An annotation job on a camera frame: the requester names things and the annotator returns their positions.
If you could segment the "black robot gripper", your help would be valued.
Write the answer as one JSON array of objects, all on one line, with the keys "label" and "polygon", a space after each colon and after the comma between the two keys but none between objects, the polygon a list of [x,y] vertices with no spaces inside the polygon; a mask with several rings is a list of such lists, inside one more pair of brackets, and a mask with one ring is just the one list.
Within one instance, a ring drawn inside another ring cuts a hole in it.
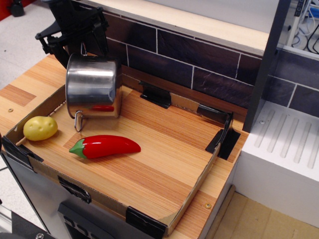
[{"label": "black robot gripper", "polygon": [[49,6],[55,22],[47,29],[38,33],[45,53],[50,53],[66,69],[70,55],[65,46],[72,40],[85,39],[92,35],[89,41],[89,52],[98,56],[107,56],[108,44],[105,36],[108,22],[104,17],[102,7],[82,7],[76,0],[44,0]]}]

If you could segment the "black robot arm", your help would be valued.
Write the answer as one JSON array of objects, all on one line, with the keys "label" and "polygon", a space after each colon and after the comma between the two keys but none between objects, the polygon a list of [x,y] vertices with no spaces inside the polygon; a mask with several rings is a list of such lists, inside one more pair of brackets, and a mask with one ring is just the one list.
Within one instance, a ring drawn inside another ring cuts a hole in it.
[{"label": "black robot arm", "polygon": [[74,0],[45,0],[44,3],[55,18],[51,26],[35,36],[46,54],[54,55],[64,68],[73,53],[81,52],[82,44],[94,55],[108,54],[105,32],[109,24],[102,7],[84,7]]}]

